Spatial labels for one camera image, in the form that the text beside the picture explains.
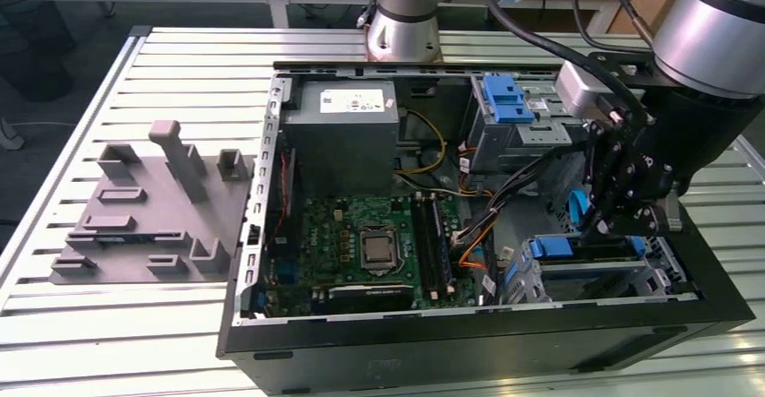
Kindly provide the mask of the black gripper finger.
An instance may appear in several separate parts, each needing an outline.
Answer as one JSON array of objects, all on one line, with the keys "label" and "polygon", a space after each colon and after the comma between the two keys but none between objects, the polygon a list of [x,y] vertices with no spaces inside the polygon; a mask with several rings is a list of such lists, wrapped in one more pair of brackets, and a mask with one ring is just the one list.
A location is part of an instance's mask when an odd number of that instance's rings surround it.
[{"label": "black gripper finger", "polygon": [[599,202],[587,209],[578,230],[586,243],[598,243],[615,237],[663,235],[669,222],[658,203],[617,205]]},{"label": "black gripper finger", "polygon": [[603,236],[625,227],[621,219],[631,217],[637,202],[627,197],[626,145],[619,133],[605,121],[591,121],[586,128],[583,183],[589,185],[589,207],[579,222],[582,236]]}]

